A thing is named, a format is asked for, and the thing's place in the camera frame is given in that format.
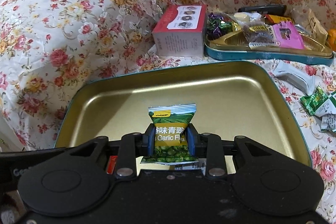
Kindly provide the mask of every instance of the black circular joint cover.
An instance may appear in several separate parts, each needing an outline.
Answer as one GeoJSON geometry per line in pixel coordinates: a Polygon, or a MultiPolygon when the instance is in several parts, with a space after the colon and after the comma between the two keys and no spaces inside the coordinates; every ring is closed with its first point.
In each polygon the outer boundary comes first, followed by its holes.
{"type": "Polygon", "coordinates": [[[291,159],[282,164],[246,165],[236,172],[232,186],[243,204],[272,216],[292,216],[315,209],[324,189],[315,170],[291,159]]]}
{"type": "Polygon", "coordinates": [[[109,189],[103,169],[82,157],[49,160],[25,172],[17,189],[24,203],[47,216],[72,216],[101,202],[109,189]]]}

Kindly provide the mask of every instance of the flower pattern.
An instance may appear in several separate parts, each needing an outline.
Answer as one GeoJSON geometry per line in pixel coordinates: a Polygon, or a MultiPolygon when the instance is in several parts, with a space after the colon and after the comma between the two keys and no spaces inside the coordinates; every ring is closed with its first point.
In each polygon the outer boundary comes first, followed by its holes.
{"type": "MultiPolygon", "coordinates": [[[[311,8],[326,28],[336,27],[336,0],[0,0],[1,113],[27,150],[53,147],[67,106],[85,83],[127,73],[216,62],[211,58],[160,58],[151,36],[171,4],[208,4],[233,12],[246,5],[282,3],[311,8]]],[[[252,60],[271,77],[275,60],[252,60]]],[[[336,67],[288,62],[336,90],[336,67]]],[[[303,93],[273,78],[300,125],[313,168],[325,183],[318,212],[336,222],[336,138],[321,133],[299,98],[303,93]]]]}

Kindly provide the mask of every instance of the metal screw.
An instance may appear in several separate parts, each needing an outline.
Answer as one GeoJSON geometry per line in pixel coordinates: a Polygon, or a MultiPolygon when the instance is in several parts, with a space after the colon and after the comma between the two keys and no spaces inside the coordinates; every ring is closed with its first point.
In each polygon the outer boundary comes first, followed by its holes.
{"type": "Polygon", "coordinates": [[[168,176],[167,176],[167,179],[169,179],[169,180],[173,180],[173,179],[175,179],[175,176],[174,176],[174,175],[168,175],[168,176]]]}
{"type": "Polygon", "coordinates": [[[117,174],[121,177],[128,177],[133,174],[133,170],[131,168],[123,167],[117,170],[117,174]]]}
{"type": "Polygon", "coordinates": [[[225,171],[222,168],[211,168],[209,170],[209,175],[213,177],[220,177],[225,175],[225,171]]]}

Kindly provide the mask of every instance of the teal tin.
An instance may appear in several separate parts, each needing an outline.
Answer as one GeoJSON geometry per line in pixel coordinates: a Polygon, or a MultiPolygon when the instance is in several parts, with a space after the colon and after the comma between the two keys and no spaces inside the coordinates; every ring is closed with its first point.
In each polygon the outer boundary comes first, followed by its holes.
{"type": "Polygon", "coordinates": [[[334,54],[329,45],[321,45],[308,36],[301,35],[304,50],[265,47],[264,51],[251,50],[241,31],[232,32],[216,40],[206,40],[207,54],[216,60],[280,59],[307,65],[330,66],[334,54]]]}

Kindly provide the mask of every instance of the white label on box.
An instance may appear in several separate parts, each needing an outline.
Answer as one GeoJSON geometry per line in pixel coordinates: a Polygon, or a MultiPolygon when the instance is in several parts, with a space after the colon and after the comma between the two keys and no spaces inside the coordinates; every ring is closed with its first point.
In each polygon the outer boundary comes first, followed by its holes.
{"type": "Polygon", "coordinates": [[[197,29],[202,6],[179,6],[177,7],[177,16],[167,25],[169,30],[197,29]]]}

